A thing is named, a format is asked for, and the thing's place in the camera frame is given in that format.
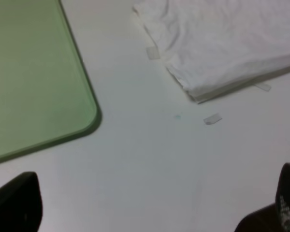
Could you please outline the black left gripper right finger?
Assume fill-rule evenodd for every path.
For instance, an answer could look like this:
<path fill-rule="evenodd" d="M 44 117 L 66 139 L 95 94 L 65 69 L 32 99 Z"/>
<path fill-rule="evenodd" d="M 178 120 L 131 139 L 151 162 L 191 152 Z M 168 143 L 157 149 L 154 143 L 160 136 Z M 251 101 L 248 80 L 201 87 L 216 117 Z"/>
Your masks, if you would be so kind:
<path fill-rule="evenodd" d="M 244 217 L 236 232 L 290 232 L 290 163 L 282 167 L 275 202 Z"/>

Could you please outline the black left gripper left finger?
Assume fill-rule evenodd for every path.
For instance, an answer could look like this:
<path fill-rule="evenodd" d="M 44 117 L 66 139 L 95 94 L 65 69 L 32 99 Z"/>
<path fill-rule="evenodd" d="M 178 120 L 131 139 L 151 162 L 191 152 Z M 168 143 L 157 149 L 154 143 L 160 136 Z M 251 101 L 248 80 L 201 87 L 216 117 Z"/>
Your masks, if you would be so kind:
<path fill-rule="evenodd" d="M 37 232 L 43 218 L 38 176 L 24 172 L 0 188 L 0 232 Z"/>

